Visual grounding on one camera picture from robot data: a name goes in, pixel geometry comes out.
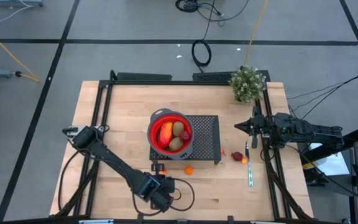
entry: black cable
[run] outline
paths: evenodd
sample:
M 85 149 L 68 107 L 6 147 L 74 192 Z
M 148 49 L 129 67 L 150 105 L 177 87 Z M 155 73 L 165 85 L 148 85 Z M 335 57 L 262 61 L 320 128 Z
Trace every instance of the black cable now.
M 269 157 L 269 159 L 267 161 L 271 161 L 276 156 L 277 150 L 278 149 L 276 149 L 276 150 L 273 149 L 273 155 L 271 157 Z M 260 156 L 260 159 L 265 162 L 265 159 L 262 157 L 263 151 L 264 151 L 263 149 L 260 151 L 259 156 Z
M 321 171 L 319 168 L 317 168 L 312 162 L 310 162 L 310 160 L 299 150 L 297 150 L 296 148 L 289 146 L 286 144 L 286 146 L 294 149 L 297 153 L 299 153 L 300 156 L 302 156 L 306 162 L 310 163 L 314 168 L 316 168 L 323 176 L 325 176 L 325 178 L 327 178 L 328 180 L 330 180 L 332 183 L 336 184 L 338 187 L 344 189 L 346 192 L 352 194 L 353 196 L 358 197 L 358 194 L 354 193 L 353 191 L 350 191 L 349 189 L 345 188 L 344 186 L 342 186 L 341 184 L 339 184 L 338 182 L 332 180 L 330 177 L 328 177 L 323 171 Z
M 76 151 L 69 159 L 68 161 L 66 162 L 65 166 L 63 167 L 63 170 L 62 170 L 62 174 L 60 174 L 60 183 L 59 183 L 59 189 L 58 189 L 58 193 L 57 193 L 57 206 L 59 208 L 59 212 L 61 212 L 62 210 L 62 204 L 61 204 L 61 199 L 62 199 L 62 187 L 63 187 L 63 177 L 65 175 L 65 172 L 66 172 L 66 169 L 69 165 L 69 163 L 74 159 L 74 157 L 76 155 L 78 155 L 79 151 Z
M 202 5 L 207 5 L 207 6 L 211 6 L 212 7 L 212 9 L 215 9 L 215 11 L 216 12 L 214 12 L 215 13 L 215 15 L 217 15 L 217 16 L 220 16 L 220 15 L 222 15 L 222 13 L 221 12 L 219 12 L 217 9 L 216 9 L 216 7 L 215 6 L 213 6 L 212 4 L 210 4 L 210 3 L 206 3 L 206 2 L 203 2 L 203 3 L 200 3 L 200 4 L 198 4 L 198 8 L 197 9 L 200 9 L 201 7 L 202 7 Z
M 295 114 L 294 110 L 292 109 L 292 107 L 291 107 L 290 104 L 288 104 L 288 107 L 289 107 L 289 109 L 290 109 L 290 112 L 292 112 L 293 115 L 294 115 L 296 118 L 298 118 L 297 115 Z
M 341 85 L 339 85 L 338 87 L 336 87 L 332 92 L 330 92 L 328 95 L 326 95 L 322 100 L 320 100 L 320 102 L 318 102 L 314 107 L 312 107 L 312 109 L 309 110 L 309 112 L 307 112 L 303 117 L 305 118 L 308 114 L 310 114 L 310 112 L 312 112 L 321 102 L 323 102 L 327 97 L 329 97 L 331 94 L 333 94 L 336 90 L 338 90 L 340 87 L 342 87 L 343 85 L 355 80 L 356 78 L 358 78 L 358 76 L 354 77 L 354 78 L 351 78 L 350 80 L 342 83 Z
M 230 17 L 230 18 L 227 18 L 227 19 L 211 19 L 211 18 L 207 18 L 207 17 L 205 17 L 202 13 L 200 13 L 200 10 L 199 9 L 197 9 L 197 11 L 198 11 L 198 13 L 202 16 L 202 17 L 204 17 L 205 19 L 207 19 L 208 21 L 212 21 L 212 22 L 221 22 L 221 21 L 228 21 L 228 20 L 231 20 L 231 19 L 234 19 L 235 17 L 237 17 L 238 15 L 240 15 L 243 11 L 244 11 L 244 9 L 246 9 L 246 7 L 247 7 L 247 5 L 248 5 L 248 2 L 249 2 L 249 0 L 247 0 L 247 2 L 244 4 L 244 7 L 241 9 L 241 11 L 239 12 L 239 13 L 237 13 L 235 16 L 232 16 L 232 17 Z
M 179 191 L 179 197 L 178 197 L 178 198 L 174 198 L 173 200 L 179 200 L 179 199 L 181 199 L 181 191 L 180 191 L 179 189 L 177 189 L 177 188 L 175 188 L 175 190 Z
M 212 2 L 212 7 L 214 7 L 215 5 L 215 0 Z M 211 14 L 209 15 L 209 19 L 211 19 L 212 16 L 212 12 L 213 10 L 211 10 Z M 191 46 L 191 56 L 193 57 L 193 61 L 194 63 L 197 65 L 198 69 L 201 71 L 201 73 L 204 73 L 204 71 L 200 68 L 200 67 L 207 67 L 209 65 L 209 63 L 211 62 L 211 58 L 212 58 L 212 51 L 211 48 L 209 47 L 209 45 L 204 41 L 206 34 L 208 33 L 208 29 L 209 29 L 209 24 L 211 23 L 211 21 L 208 21 L 208 25 L 206 27 L 205 30 L 205 34 L 204 37 L 201 40 L 195 40 L 193 42 L 193 45 Z M 201 43 L 205 46 L 206 50 L 208 51 L 208 60 L 206 62 L 200 62 L 197 58 L 196 55 L 194 53 L 194 48 L 196 47 L 196 44 Z
M 323 90 L 326 90 L 326 89 L 328 89 L 328 88 L 331 88 L 331 87 L 334 87 L 334 86 L 337 86 L 337 85 L 340 85 L 340 84 L 343 84 L 343 83 L 344 83 L 344 82 L 337 83 L 337 84 L 335 84 L 335 85 L 330 85 L 330 86 L 327 86 L 327 87 L 322 88 L 322 89 L 320 89 L 320 90 L 311 91 L 311 92 L 309 92 L 309 93 L 300 94 L 300 95 L 298 95 L 298 96 L 288 97 L 287 100 L 293 100 L 293 99 L 299 98 L 299 97 L 301 97 L 301 96 L 307 96 L 307 95 L 310 95 L 310 94 L 312 94 L 312 93 L 317 93 L 317 92 L 319 92 L 319 91 L 323 91 Z
M 309 148 L 310 145 L 311 145 L 311 143 L 309 143 L 309 144 L 302 150 L 302 153 L 304 153 L 304 152 Z
M 292 111 L 294 112 L 294 111 L 296 111 L 298 108 L 300 108 L 300 107 L 302 107 L 302 106 L 308 105 L 309 103 L 311 103 L 311 102 L 314 101 L 315 99 L 320 98 L 321 96 L 323 96 L 323 95 L 325 95 L 325 94 L 327 94 L 327 93 L 330 93 L 330 92 L 333 91 L 333 90 L 337 90 L 337 88 L 339 88 L 339 87 L 345 85 L 346 83 L 349 83 L 351 80 L 354 80 L 354 79 L 356 79 L 356 78 L 357 78 L 357 77 L 351 78 L 351 79 L 348 80 L 348 81 L 345 81 L 345 82 L 342 82 L 342 83 L 338 83 L 338 84 L 335 84 L 335 85 L 331 85 L 331 86 L 327 86 L 326 88 L 323 88 L 323 89 L 321 89 L 321 90 L 316 90 L 316 91 L 310 92 L 310 93 L 316 93 L 316 92 L 318 92 L 318 91 L 322 91 L 322 90 L 325 90 L 325 89 L 327 89 L 327 88 L 329 88 L 329 87 L 335 86 L 335 87 L 331 88 L 330 90 L 328 90 L 328 91 L 326 91 L 326 92 L 324 92 L 324 93 L 322 93 L 322 94 L 320 94 L 320 95 L 314 97 L 314 98 L 311 99 L 309 102 L 304 103 L 304 104 L 302 104 L 302 105 L 300 105 L 300 106 L 297 106 L 297 107 L 296 107 L 294 110 L 292 110 Z M 293 97 L 293 98 L 287 98 L 287 99 L 288 99 L 288 100 L 289 100 L 289 99 L 295 99 L 295 98 L 298 98 L 299 96 L 295 96 L 295 97 Z
M 183 7 L 180 7 L 180 3 L 182 1 L 185 2 L 185 5 Z M 177 0 L 175 2 L 175 6 L 182 12 L 195 12 L 198 9 L 197 0 Z
M 308 101 L 307 103 L 304 103 L 304 104 L 302 104 L 302 105 L 297 106 L 297 107 L 296 107 L 294 110 L 292 110 L 292 111 L 294 112 L 294 111 L 296 111 L 297 109 L 301 108 L 302 106 L 308 105 L 309 103 L 313 102 L 314 100 L 316 100 L 316 99 L 318 99 L 318 98 L 324 96 L 324 95 L 327 94 L 327 93 L 330 93 L 330 92 L 333 91 L 335 88 L 337 88 L 337 87 L 334 87 L 334 88 L 328 90 L 327 92 L 324 92 L 324 93 L 322 93 L 322 94 L 320 94 L 320 95 L 314 97 L 313 99 L 311 99 L 311 100 Z
M 187 182 L 187 181 L 185 181 L 185 180 L 178 179 L 178 178 L 173 178 L 173 177 L 172 177 L 172 180 L 177 180 L 177 181 L 180 181 L 180 182 L 183 182 L 183 183 L 187 184 L 187 185 L 190 187 L 190 189 L 191 189 L 191 194 L 193 195 L 193 200 L 191 201 L 190 206 L 187 207 L 187 208 L 175 208 L 173 205 L 170 205 L 170 208 L 172 208 L 172 209 L 174 209 L 174 210 L 176 210 L 176 211 L 179 211 L 179 212 L 185 212 L 185 211 L 191 209 L 192 206 L 193 206 L 193 204 L 194 204 L 194 201 L 195 201 L 195 199 L 196 199 L 196 194 L 195 194 L 195 192 L 194 192 L 193 187 L 191 186 L 191 184 L 189 184 L 189 182 Z

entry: cable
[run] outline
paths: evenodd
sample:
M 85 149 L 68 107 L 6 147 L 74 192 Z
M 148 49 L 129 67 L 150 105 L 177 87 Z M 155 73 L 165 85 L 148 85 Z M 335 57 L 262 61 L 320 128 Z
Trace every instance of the cable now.
M 297 153 L 299 153 L 300 156 L 302 156 L 306 162 L 310 163 L 314 168 L 316 168 L 321 174 L 323 174 L 325 176 L 325 178 L 327 178 L 328 180 L 330 180 L 332 183 L 336 184 L 338 187 L 344 189 L 346 192 L 352 194 L 353 196 L 358 197 L 358 194 L 354 193 L 353 191 L 350 191 L 349 189 L 345 188 L 344 186 L 342 186 L 341 184 L 339 184 L 338 182 L 332 180 L 330 177 L 328 177 L 323 171 L 321 171 L 318 167 L 316 167 L 312 162 L 310 162 L 310 160 L 299 150 L 297 150 L 295 147 L 289 146 L 286 144 L 286 146 L 294 149 Z
M 198 11 L 198 13 L 199 13 L 202 17 L 204 17 L 205 19 L 207 19 L 207 20 L 209 20 L 209 21 L 212 21 L 212 22 L 218 22 L 218 25 L 219 25 L 220 27 L 222 27 L 222 26 L 224 25 L 224 23 L 221 25 L 220 22 L 225 22 L 225 21 L 231 20 L 231 19 L 237 17 L 238 15 L 240 15 L 240 14 L 246 9 L 246 7 L 247 7 L 247 5 L 248 5 L 248 2 L 249 2 L 249 0 L 247 0 L 247 2 L 244 4 L 244 7 L 241 9 L 241 11 L 240 11 L 239 13 L 237 13 L 236 15 L 234 15 L 234 16 L 232 16 L 232 17 L 230 17 L 230 18 L 227 18 L 227 19 L 223 18 L 223 15 L 222 15 L 216 8 L 215 8 L 215 10 L 216 10 L 217 13 L 215 13 L 215 14 L 216 14 L 217 16 L 220 16 L 222 19 L 208 19 L 207 17 L 205 17 L 205 16 L 200 12 L 200 8 L 198 8 L 197 11 Z
M 268 0 L 265 0 L 265 4 L 264 4 L 262 10 L 260 11 L 258 21 L 256 22 L 255 27 L 254 27 L 254 31 L 252 32 L 251 39 L 250 39 L 249 45 L 248 45 L 247 57 L 246 57 L 246 61 L 244 62 L 244 65 L 247 65 L 247 63 L 248 63 L 248 57 L 249 57 L 249 54 L 251 52 L 252 40 L 254 39 L 254 35 L 256 33 L 256 29 L 258 28 L 260 19 L 262 18 L 262 15 L 264 14 L 264 11 L 265 11 L 265 8 L 266 8 L 266 5 L 267 5 L 267 1 Z
M 288 104 L 288 107 L 289 107 L 289 109 L 290 109 L 290 112 L 292 112 L 292 114 L 293 114 L 296 118 L 298 118 L 297 115 L 295 114 L 294 110 L 292 109 L 292 107 L 291 107 L 290 104 Z
M 312 94 L 312 93 L 317 93 L 317 92 L 319 92 L 319 91 L 323 91 L 323 90 L 326 90 L 326 89 L 328 89 L 328 88 L 330 88 L 330 87 L 334 87 L 334 86 L 337 86 L 337 85 L 340 85 L 340 84 L 343 84 L 343 83 L 344 83 L 344 82 L 337 83 L 337 84 L 335 84 L 335 85 L 330 85 L 330 86 L 327 86 L 327 87 L 322 88 L 322 89 L 320 89 L 320 90 L 315 90 L 315 91 L 311 91 L 311 92 L 309 92 L 309 93 L 300 94 L 300 95 L 298 95 L 298 96 L 289 97 L 289 98 L 287 98 L 287 100 L 293 100 L 293 99 L 299 98 L 299 97 L 301 97 L 301 96 L 306 96 L 306 95 L 310 95 L 310 94 Z
M 214 7 L 215 5 L 215 0 L 212 2 L 212 7 Z M 200 68 L 200 67 L 207 67 L 209 65 L 209 63 L 211 62 L 211 58 L 212 58 L 212 51 L 211 51 L 211 48 L 209 47 L 209 45 L 204 41 L 205 40 L 205 37 L 206 37 L 206 34 L 208 33 L 208 29 L 209 29 L 209 24 L 211 23 L 211 21 L 208 21 L 208 25 L 206 27 L 206 30 L 205 30 L 205 34 L 204 34 L 204 37 L 201 39 L 201 40 L 195 40 L 193 42 L 193 45 L 191 46 L 191 56 L 193 57 L 193 61 L 194 63 L 197 65 L 198 69 L 200 70 L 201 73 L 204 73 L 204 71 Z M 196 44 L 198 43 L 201 43 L 205 46 L 206 50 L 208 51 L 208 60 L 203 63 L 203 62 L 200 62 L 197 58 L 196 58 L 196 55 L 194 53 L 194 48 L 196 47 Z
M 214 5 L 215 5 L 215 0 L 212 2 L 212 8 L 214 7 Z M 202 39 L 202 40 L 204 40 L 204 39 L 205 39 L 206 34 L 208 33 L 209 24 L 211 23 L 211 16 L 212 16 L 212 10 L 211 10 L 211 13 L 209 14 L 208 25 L 206 26 L 205 34 L 204 34 L 204 37 L 203 37 L 203 39 Z
M 35 77 L 35 81 L 39 82 L 40 79 L 37 75 L 35 75 L 33 72 L 31 72 L 31 70 L 29 68 L 27 68 L 19 59 L 17 59 L 1 42 L 0 42 L 0 46 L 20 65 L 22 65 L 22 67 L 24 67 L 33 77 Z
M 276 150 L 273 149 L 273 155 L 272 155 L 271 157 L 269 157 L 269 159 L 268 159 L 267 161 L 271 161 L 271 160 L 276 156 L 277 150 L 278 150 L 278 149 L 276 149 Z M 263 149 L 260 150 L 259 156 L 260 156 L 260 159 L 261 159 L 262 161 L 266 162 L 265 159 L 262 157 L 263 151 L 264 151 Z
M 322 94 L 320 94 L 320 95 L 314 97 L 313 99 L 311 99 L 311 100 L 310 100 L 309 102 L 307 102 L 307 103 L 304 103 L 304 104 L 302 104 L 302 105 L 297 106 L 297 107 L 296 107 L 294 110 L 292 110 L 292 111 L 296 111 L 297 109 L 301 108 L 302 106 L 308 105 L 309 103 L 311 103 L 311 102 L 313 102 L 314 100 L 320 98 L 321 96 L 324 96 L 325 94 L 327 94 L 327 93 L 333 91 L 335 88 L 336 88 L 336 87 L 334 87 L 334 88 L 328 90 L 327 92 L 324 92 L 324 93 L 322 93 Z
M 33 77 L 31 77 L 30 75 L 23 74 L 23 73 L 21 73 L 21 72 L 20 72 L 20 76 L 21 76 L 21 77 L 29 78 L 29 79 L 34 80 L 34 81 L 36 81 L 36 82 L 39 82 L 38 79 L 33 78 Z
M 309 148 L 310 145 L 311 145 L 311 143 L 309 143 L 309 144 L 302 150 L 302 153 L 304 153 L 304 152 Z
M 187 182 L 187 181 L 185 181 L 185 180 L 178 179 L 178 178 L 173 178 L 173 177 L 172 177 L 172 180 L 177 180 L 177 181 L 180 181 L 180 182 L 183 182 L 183 183 L 187 184 L 187 185 L 190 187 L 190 189 L 191 189 L 191 194 L 193 195 L 193 200 L 191 201 L 190 206 L 187 207 L 187 208 L 175 208 L 173 205 L 170 205 L 170 208 L 172 208 L 172 209 L 174 209 L 174 210 L 176 210 L 176 211 L 179 211 L 179 212 L 185 212 L 185 211 L 191 209 L 192 206 L 193 206 L 193 204 L 194 204 L 194 201 L 196 200 L 196 194 L 195 194 L 195 192 L 194 192 L 193 187 L 191 186 L 191 184 L 189 184 L 189 182 Z
M 328 95 L 326 95 L 322 100 L 320 100 L 320 102 L 318 102 L 314 107 L 312 107 L 312 109 L 309 110 L 309 112 L 307 112 L 303 117 L 305 118 L 308 114 L 310 114 L 321 102 L 323 102 L 327 97 L 329 97 L 331 94 L 333 94 L 336 90 L 338 90 L 340 87 L 342 87 L 343 85 L 355 80 L 356 78 L 358 78 L 358 76 L 351 78 L 350 80 L 340 84 L 338 87 L 336 87 L 335 89 L 332 90 L 332 92 L 330 92 Z
M 185 2 L 185 5 L 183 7 L 180 7 L 180 3 L 182 1 Z M 175 6 L 177 7 L 177 9 L 181 10 L 182 12 L 195 12 L 198 8 L 197 5 L 197 0 L 177 0 L 175 2 Z
M 180 191 L 179 189 L 177 189 L 177 188 L 175 188 L 175 190 L 179 191 L 179 197 L 178 197 L 178 198 L 175 198 L 175 199 L 173 199 L 173 200 L 179 200 L 179 199 L 181 199 L 181 191 Z
M 17 10 L 17 11 L 14 12 L 14 13 L 12 13 L 10 16 L 1 19 L 0 22 L 3 22 L 3 21 L 5 21 L 5 20 L 11 18 L 12 16 L 16 15 L 18 12 L 23 11 L 24 9 L 28 9 L 28 8 L 32 7 L 32 6 L 29 6 L 28 4 L 24 3 L 23 0 L 20 0 L 20 2 L 21 2 L 25 7 L 23 7 L 23 8 L 21 8 L 21 9 Z
M 62 187 L 63 187 L 63 177 L 65 175 L 66 169 L 68 167 L 68 164 L 74 159 L 74 157 L 76 155 L 78 155 L 79 151 L 76 151 L 66 162 L 65 166 L 63 167 L 62 170 L 62 174 L 60 174 L 60 183 L 59 183 L 59 189 L 58 189 L 58 196 L 57 196 L 57 206 L 59 208 L 59 212 L 61 212 L 62 210 L 62 204 L 61 204 L 61 199 L 62 199 Z

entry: green plant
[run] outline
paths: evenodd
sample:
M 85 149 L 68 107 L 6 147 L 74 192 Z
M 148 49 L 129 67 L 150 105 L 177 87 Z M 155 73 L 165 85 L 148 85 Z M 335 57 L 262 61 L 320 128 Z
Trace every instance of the green plant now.
M 240 69 L 231 74 L 229 80 L 233 87 L 234 98 L 244 103 L 260 98 L 260 93 L 266 90 L 266 77 L 257 68 L 241 66 Z

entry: desk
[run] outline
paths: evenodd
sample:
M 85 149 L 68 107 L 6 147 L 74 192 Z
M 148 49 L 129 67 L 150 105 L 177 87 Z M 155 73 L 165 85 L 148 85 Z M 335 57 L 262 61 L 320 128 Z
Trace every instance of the desk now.
M 83 82 L 73 125 L 89 125 L 98 91 L 99 82 Z M 288 113 L 287 99 L 282 83 L 268 83 L 268 93 L 273 114 Z M 160 108 L 183 114 L 218 115 L 221 147 L 226 155 L 218 165 L 195 164 L 193 175 L 186 175 L 183 167 L 167 168 L 167 175 L 187 180 L 195 189 L 196 200 L 187 212 L 168 210 L 152 219 L 227 220 L 273 220 L 272 204 L 265 164 L 259 157 L 262 143 L 250 150 L 254 187 L 248 186 L 247 165 L 234 162 L 230 154 L 244 151 L 245 141 L 252 138 L 234 128 L 234 124 L 249 119 L 253 103 L 244 104 L 234 100 L 230 86 L 208 85 L 113 85 L 107 124 L 110 130 L 104 143 L 110 150 L 135 169 L 150 172 L 149 143 L 147 128 L 150 115 Z M 299 154 L 293 149 L 281 149 L 283 171 L 287 189 L 301 208 L 311 217 L 308 190 L 301 167 Z M 68 144 L 62 167 L 75 152 Z M 65 173 L 62 190 L 62 204 L 68 201 L 78 186 L 83 157 L 75 157 Z M 177 182 L 182 199 L 174 201 L 178 208 L 185 208 L 191 202 L 190 189 Z M 51 214 L 57 213 L 57 190 L 53 199 Z M 277 199 L 281 217 L 284 217 L 282 197 Z M 137 206 L 145 213 L 151 213 L 150 205 L 137 198 Z M 107 165 L 101 163 L 94 196 L 92 218 L 136 219 L 131 192 L 125 180 Z

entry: white paper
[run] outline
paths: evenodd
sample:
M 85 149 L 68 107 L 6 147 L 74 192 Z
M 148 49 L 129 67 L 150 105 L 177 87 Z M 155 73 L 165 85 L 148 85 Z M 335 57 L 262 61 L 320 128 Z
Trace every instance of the white paper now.
M 321 146 L 320 143 L 312 143 L 311 149 Z M 342 153 L 337 153 L 316 161 L 315 165 L 326 175 L 349 175 Z

